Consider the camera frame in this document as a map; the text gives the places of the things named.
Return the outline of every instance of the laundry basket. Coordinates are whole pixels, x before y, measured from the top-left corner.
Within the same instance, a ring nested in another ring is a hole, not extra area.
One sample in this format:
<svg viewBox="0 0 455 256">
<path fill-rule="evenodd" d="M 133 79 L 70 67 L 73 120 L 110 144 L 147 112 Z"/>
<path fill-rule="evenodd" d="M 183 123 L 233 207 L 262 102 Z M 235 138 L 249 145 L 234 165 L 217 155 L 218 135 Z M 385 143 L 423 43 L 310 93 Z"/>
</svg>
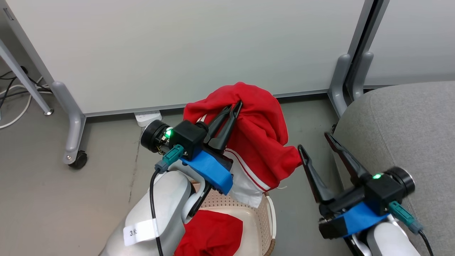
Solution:
<svg viewBox="0 0 455 256">
<path fill-rule="evenodd" d="M 243 221 L 242 241 L 235 256 L 270 256 L 272 253 L 277 222 L 275 208 L 268 193 L 263 194 L 261 204 L 256 209 L 212 190 L 200 210 L 229 214 Z"/>
</svg>

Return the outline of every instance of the metal stand leg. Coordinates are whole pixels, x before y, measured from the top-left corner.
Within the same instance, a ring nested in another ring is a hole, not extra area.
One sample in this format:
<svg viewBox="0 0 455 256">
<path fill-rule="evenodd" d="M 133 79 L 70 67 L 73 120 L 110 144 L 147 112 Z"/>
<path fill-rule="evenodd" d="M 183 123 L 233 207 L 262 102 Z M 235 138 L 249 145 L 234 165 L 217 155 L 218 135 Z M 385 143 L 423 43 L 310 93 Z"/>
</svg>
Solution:
<svg viewBox="0 0 455 256">
<path fill-rule="evenodd" d="M 78 151 L 86 117 L 77 106 L 76 101 L 74 101 L 64 83 L 58 81 L 53 82 L 52 91 L 64 110 L 68 113 L 70 120 L 70 129 L 68 131 L 68 139 L 66 140 L 63 162 L 71 167 L 80 169 L 87 161 L 87 154 L 84 151 Z"/>
<path fill-rule="evenodd" d="M 370 51 L 362 54 L 359 68 L 354 77 L 354 81 L 350 84 L 347 84 L 349 95 L 353 101 L 360 98 L 360 96 L 364 94 L 365 78 L 367 77 L 369 66 L 371 65 L 373 57 L 374 54 Z"/>
<path fill-rule="evenodd" d="M 335 112 L 337 113 L 338 117 L 341 117 L 341 115 L 348 107 L 344 101 L 343 84 L 350 64 L 351 56 L 349 54 L 341 55 L 338 58 L 334 76 L 332 77 L 332 81 L 330 83 L 329 98 L 335 108 Z"/>
<path fill-rule="evenodd" d="M 38 105 L 43 109 L 44 115 L 49 116 L 51 115 L 54 110 L 50 108 L 46 102 L 44 101 L 43 97 L 41 97 L 40 93 L 35 88 L 35 85 L 31 83 L 30 79 L 24 73 L 22 68 L 17 63 L 16 59 L 14 59 L 11 52 L 6 48 L 5 44 L 2 40 L 0 40 L 0 56 L 6 62 L 6 64 L 10 67 L 10 69 L 14 72 L 14 74 L 19 78 L 19 80 L 24 84 L 27 90 L 30 92 L 32 97 L 36 100 Z"/>
</svg>

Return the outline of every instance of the green led light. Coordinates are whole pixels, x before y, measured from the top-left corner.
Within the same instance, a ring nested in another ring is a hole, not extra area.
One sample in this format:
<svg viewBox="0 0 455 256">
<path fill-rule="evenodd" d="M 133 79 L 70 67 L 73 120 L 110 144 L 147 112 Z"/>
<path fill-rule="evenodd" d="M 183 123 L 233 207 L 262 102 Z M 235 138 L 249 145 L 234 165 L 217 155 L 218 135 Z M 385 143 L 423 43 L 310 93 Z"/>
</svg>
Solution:
<svg viewBox="0 0 455 256">
<path fill-rule="evenodd" d="M 170 138 L 171 137 L 171 134 L 172 134 L 172 130 L 167 130 L 166 133 L 164 133 L 164 136 L 166 138 Z"/>
</svg>

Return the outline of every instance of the red cloth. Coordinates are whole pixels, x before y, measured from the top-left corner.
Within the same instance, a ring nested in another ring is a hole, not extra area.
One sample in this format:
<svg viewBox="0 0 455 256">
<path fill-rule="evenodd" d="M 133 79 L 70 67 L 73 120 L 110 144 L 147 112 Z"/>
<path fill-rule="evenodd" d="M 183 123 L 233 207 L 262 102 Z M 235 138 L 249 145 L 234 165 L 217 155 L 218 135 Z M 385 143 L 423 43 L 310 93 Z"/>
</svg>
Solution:
<svg viewBox="0 0 455 256">
<path fill-rule="evenodd" d="M 254 172 L 257 177 L 248 176 L 261 190 L 274 189 L 301 160 L 295 147 L 284 147 L 288 130 L 280 104 L 268 91 L 243 82 L 226 85 L 206 99 L 187 104 L 183 119 L 196 123 L 207 115 L 204 122 L 208 124 L 225 106 L 234 106 L 239 100 L 243 107 L 227 148 L 237 152 Z"/>
<path fill-rule="evenodd" d="M 174 256 L 232 256 L 242 240 L 243 222 L 231 215 L 200 210 L 185 225 Z"/>
</svg>

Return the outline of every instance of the black electrical cord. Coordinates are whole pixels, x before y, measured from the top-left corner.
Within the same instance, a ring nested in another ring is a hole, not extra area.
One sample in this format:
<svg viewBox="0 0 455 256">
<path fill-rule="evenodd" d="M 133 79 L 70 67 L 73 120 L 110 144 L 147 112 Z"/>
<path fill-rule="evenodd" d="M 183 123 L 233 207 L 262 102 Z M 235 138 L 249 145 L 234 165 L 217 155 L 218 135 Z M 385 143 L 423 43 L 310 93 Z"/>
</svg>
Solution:
<svg viewBox="0 0 455 256">
<path fill-rule="evenodd" d="M 2 100 L 1 100 L 1 102 L 0 102 L 0 108 L 1 108 L 1 106 L 3 106 L 3 102 L 5 102 L 6 95 L 8 94 L 8 91 L 10 90 L 11 85 L 13 85 L 14 80 L 16 80 L 16 77 L 15 77 L 14 79 L 11 80 L 10 84 L 9 84 L 8 87 L 6 88 L 5 97 L 3 97 Z"/>
<path fill-rule="evenodd" d="M 44 89 L 46 92 L 52 92 L 49 88 L 46 88 L 40 84 L 38 84 L 37 82 L 35 82 L 33 79 L 31 79 L 30 77 L 28 77 L 30 79 L 30 81 L 32 81 L 35 85 L 41 87 L 42 89 Z"/>
<path fill-rule="evenodd" d="M 154 200 L 153 200 L 153 183 L 155 182 L 155 179 L 156 179 L 158 174 L 159 174 L 159 172 L 155 171 L 153 173 L 153 175 L 152 175 L 152 178 L 150 179 L 150 208 L 152 210 L 152 219 L 156 219 L 157 218 L 157 216 L 155 214 L 155 203 L 154 203 Z M 158 253 L 160 254 L 160 256 L 164 256 L 163 255 L 163 248 L 161 247 L 160 237 L 157 236 L 155 238 L 155 240 L 157 241 Z"/>
<path fill-rule="evenodd" d="M 431 249 L 430 242 L 428 242 L 428 239 L 426 238 L 424 232 L 422 230 L 419 231 L 419 235 L 422 237 L 424 240 L 425 245 L 427 246 L 428 252 L 430 253 L 430 256 L 435 256 L 433 254 L 433 250 Z"/>
<path fill-rule="evenodd" d="M 43 89 L 38 89 L 37 91 L 39 91 L 39 92 L 48 92 L 48 90 L 43 90 Z M 16 95 L 23 94 L 23 93 L 29 93 L 29 91 L 22 91 L 22 92 L 15 92 L 13 94 L 8 94 L 8 95 L 6 95 L 4 97 L 0 97 L 0 100 L 3 99 L 3 98 L 16 96 Z"/>
<path fill-rule="evenodd" d="M 8 72 L 6 72 L 5 74 L 1 75 L 0 78 L 3 78 L 4 76 L 6 76 L 6 75 L 8 75 L 8 74 L 11 74 L 12 72 L 13 72 L 12 70 L 11 70 L 11 71 L 8 71 Z"/>
</svg>

